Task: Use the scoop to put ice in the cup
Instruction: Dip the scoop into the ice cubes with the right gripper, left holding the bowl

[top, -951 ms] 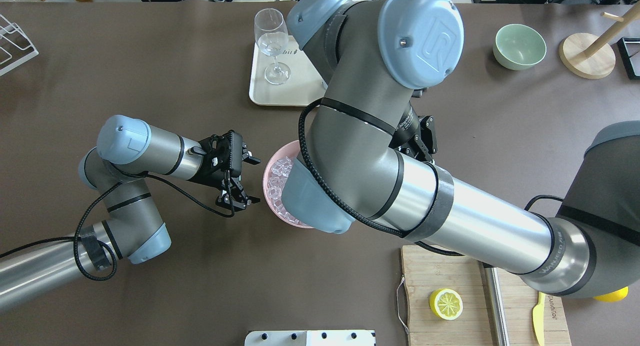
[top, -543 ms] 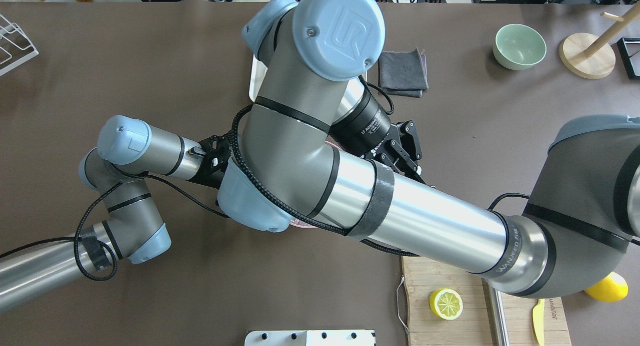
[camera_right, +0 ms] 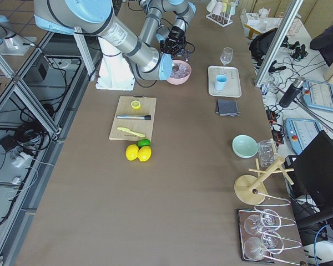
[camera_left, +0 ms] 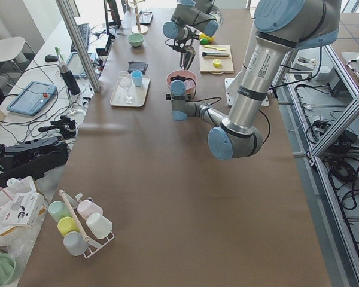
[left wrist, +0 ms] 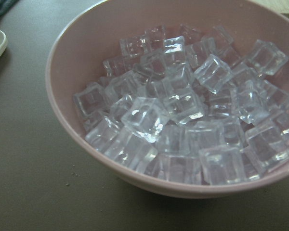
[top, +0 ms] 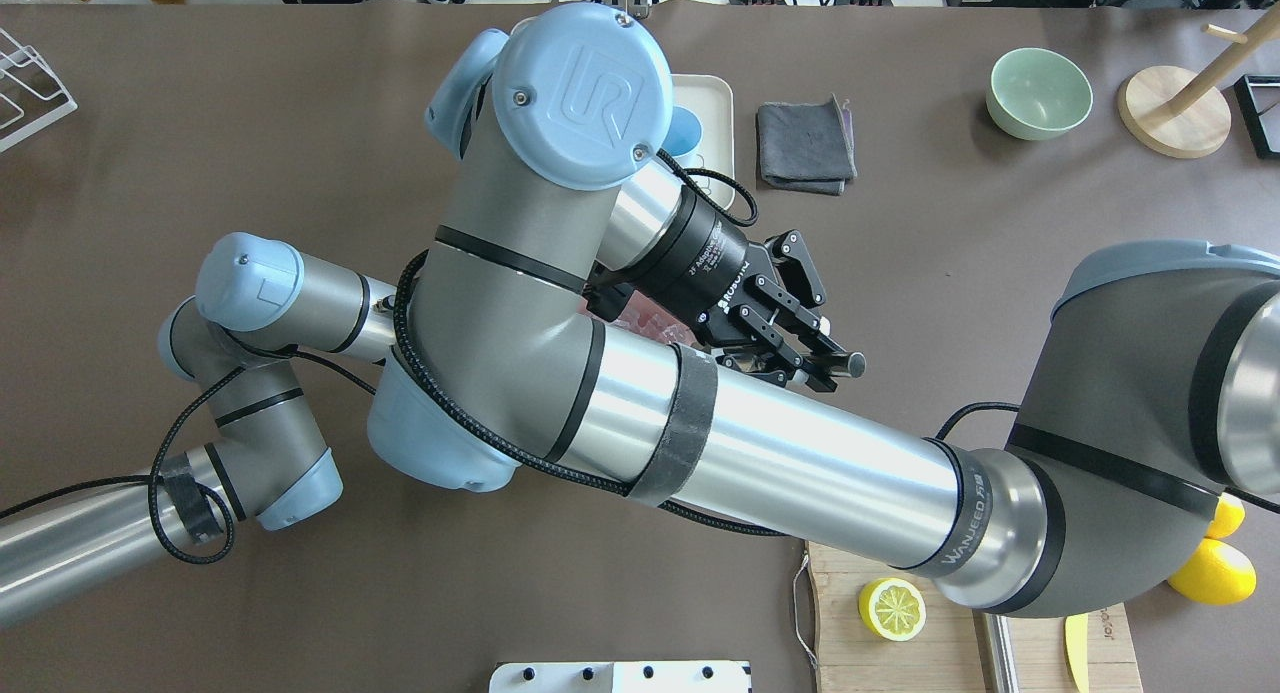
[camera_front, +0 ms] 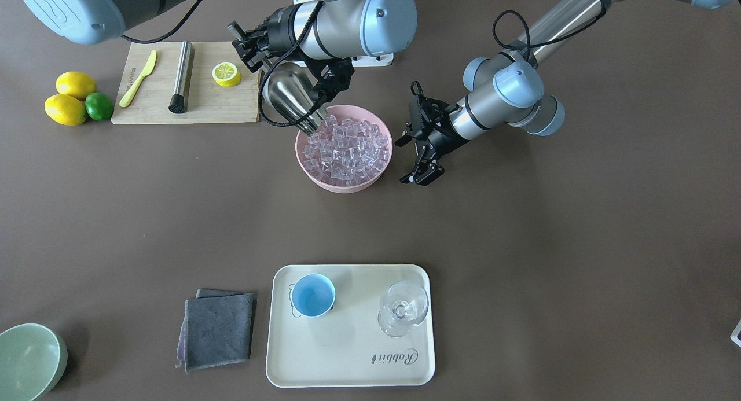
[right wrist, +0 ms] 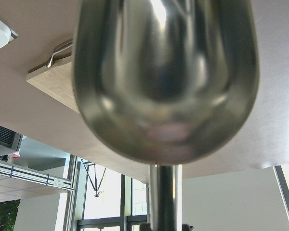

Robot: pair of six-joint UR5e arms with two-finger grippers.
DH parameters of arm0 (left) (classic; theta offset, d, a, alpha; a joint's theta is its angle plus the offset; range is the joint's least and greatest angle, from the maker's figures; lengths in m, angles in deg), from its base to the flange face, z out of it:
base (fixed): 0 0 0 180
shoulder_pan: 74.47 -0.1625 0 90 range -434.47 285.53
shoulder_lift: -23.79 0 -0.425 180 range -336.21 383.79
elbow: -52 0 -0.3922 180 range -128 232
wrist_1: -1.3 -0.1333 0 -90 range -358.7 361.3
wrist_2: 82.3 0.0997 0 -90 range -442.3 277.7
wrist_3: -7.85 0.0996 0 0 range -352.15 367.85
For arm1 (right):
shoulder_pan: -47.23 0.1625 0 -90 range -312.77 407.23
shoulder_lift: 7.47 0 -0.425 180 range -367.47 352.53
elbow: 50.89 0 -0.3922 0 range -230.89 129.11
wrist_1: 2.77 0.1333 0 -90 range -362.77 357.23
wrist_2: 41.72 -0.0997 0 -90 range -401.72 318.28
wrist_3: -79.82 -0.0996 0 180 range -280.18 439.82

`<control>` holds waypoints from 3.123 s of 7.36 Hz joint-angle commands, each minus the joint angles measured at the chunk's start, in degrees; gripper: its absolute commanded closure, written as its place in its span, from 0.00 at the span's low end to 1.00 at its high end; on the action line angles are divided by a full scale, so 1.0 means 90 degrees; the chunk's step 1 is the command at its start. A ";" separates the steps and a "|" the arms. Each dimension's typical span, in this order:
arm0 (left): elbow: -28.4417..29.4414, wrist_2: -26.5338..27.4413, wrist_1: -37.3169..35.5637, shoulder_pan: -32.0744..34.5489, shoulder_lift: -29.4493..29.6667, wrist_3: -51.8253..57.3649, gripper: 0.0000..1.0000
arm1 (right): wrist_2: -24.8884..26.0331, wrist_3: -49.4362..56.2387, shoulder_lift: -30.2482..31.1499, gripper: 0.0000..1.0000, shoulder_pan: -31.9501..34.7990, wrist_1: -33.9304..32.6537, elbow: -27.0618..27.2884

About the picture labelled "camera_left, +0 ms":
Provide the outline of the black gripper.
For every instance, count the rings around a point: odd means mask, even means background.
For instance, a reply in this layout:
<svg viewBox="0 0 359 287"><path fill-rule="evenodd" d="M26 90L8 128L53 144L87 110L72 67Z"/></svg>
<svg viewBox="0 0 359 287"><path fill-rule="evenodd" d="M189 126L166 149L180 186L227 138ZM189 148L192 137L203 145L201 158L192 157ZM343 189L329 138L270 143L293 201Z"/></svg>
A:
<svg viewBox="0 0 359 287"><path fill-rule="evenodd" d="M171 39L167 39L165 41L165 45L167 45L168 47L170 47L171 49L173 49L176 52L179 52L179 53L194 52L194 47L192 45L187 45L186 40L173 39L172 44L170 44L169 41L171 41Z"/></svg>

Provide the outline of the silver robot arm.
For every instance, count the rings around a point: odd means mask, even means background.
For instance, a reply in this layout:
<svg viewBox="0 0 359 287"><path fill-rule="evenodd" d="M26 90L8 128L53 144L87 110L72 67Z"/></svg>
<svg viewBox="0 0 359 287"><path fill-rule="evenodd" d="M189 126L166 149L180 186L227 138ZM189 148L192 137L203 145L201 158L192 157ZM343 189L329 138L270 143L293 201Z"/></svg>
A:
<svg viewBox="0 0 359 287"><path fill-rule="evenodd" d="M212 126L208 145L220 160L257 153L263 137L253 125L285 55L292 50L329 45L339 33L340 1L260 1L246 54L247 64L236 76L235 101L228 114L206 103L187 99L185 84L170 85L172 117L200 117Z"/></svg>
<svg viewBox="0 0 359 287"><path fill-rule="evenodd" d="M213 1L177 1L171 19L164 23L165 44L174 51L185 53L189 40L199 39L192 28L208 37L215 35L223 24L223 16Z"/></svg>

